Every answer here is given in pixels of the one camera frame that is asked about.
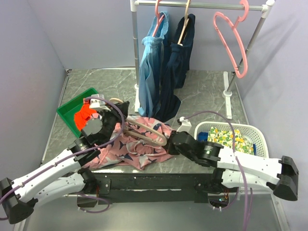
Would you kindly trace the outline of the pink shark print shorts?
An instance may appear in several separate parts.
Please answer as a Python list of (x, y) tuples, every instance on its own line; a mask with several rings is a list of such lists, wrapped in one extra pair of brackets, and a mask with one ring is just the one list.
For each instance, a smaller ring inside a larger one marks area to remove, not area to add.
[[(141, 117), (139, 115), (129, 115), (127, 119), (135, 120), (148, 127), (157, 130), (166, 138), (170, 137), (173, 128), (154, 118)], [(156, 139), (155, 134), (146, 132), (144, 128), (133, 125), (126, 121), (126, 126), (129, 130), (141, 133), (148, 137)], [(162, 146), (148, 143), (145, 140), (130, 136), (126, 133), (121, 133), (117, 139), (111, 144), (100, 148), (99, 154), (90, 162), (86, 163), (84, 168), (98, 169), (110, 165), (130, 165), (138, 170), (143, 170), (148, 164), (154, 162), (164, 162), (172, 157), (167, 154)]]

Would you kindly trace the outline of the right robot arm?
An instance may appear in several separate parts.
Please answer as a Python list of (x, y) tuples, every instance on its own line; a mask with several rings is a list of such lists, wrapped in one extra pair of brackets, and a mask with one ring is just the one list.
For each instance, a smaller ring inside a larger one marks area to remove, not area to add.
[(197, 141), (188, 132), (173, 131), (163, 147), (170, 155), (183, 155), (203, 167), (213, 167), (200, 188), (209, 193), (225, 189), (266, 190), (286, 201), (298, 200), (299, 170), (292, 158), (264, 158), (233, 151), (210, 141)]

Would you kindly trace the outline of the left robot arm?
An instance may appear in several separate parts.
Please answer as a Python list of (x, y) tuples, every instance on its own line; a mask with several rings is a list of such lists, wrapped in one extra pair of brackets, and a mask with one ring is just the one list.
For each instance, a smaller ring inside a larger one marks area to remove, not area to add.
[(6, 214), (4, 220), (16, 224), (28, 218), (38, 205), (65, 194), (94, 191), (96, 178), (82, 167), (116, 140), (113, 132), (118, 123), (124, 129), (128, 107), (128, 101), (107, 101), (99, 117), (90, 119), (80, 137), (54, 159), (17, 179), (2, 179), (0, 203)]

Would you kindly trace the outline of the beige plastic hanger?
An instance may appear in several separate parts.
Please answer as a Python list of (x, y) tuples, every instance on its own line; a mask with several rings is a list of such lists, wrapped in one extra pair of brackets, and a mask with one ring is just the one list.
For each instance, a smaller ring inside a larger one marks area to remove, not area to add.
[(127, 126), (124, 128), (124, 133), (126, 133), (130, 136), (135, 136), (135, 137), (141, 138), (141, 139), (145, 140), (146, 142), (152, 143), (152, 144), (155, 144), (155, 145), (165, 146), (167, 144), (167, 138), (163, 134), (159, 133), (157, 130), (154, 130), (153, 128), (148, 127), (148, 126), (146, 126), (142, 123), (139, 123), (135, 120), (127, 119), (127, 122), (131, 123), (133, 125), (136, 125), (136, 126), (140, 126), (141, 128), (144, 128), (146, 132), (155, 134), (157, 136), (157, 138), (154, 139), (154, 138), (148, 137), (146, 135), (142, 135), (141, 133), (134, 132), (133, 130), (129, 130)]

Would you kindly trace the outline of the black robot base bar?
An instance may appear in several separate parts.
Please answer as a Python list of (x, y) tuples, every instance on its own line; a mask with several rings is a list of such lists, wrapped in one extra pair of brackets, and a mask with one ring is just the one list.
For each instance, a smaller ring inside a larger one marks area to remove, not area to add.
[(97, 194), (110, 203), (181, 202), (207, 203), (208, 195), (234, 193), (222, 185), (223, 170), (213, 173), (94, 173), (88, 170), (84, 194)]

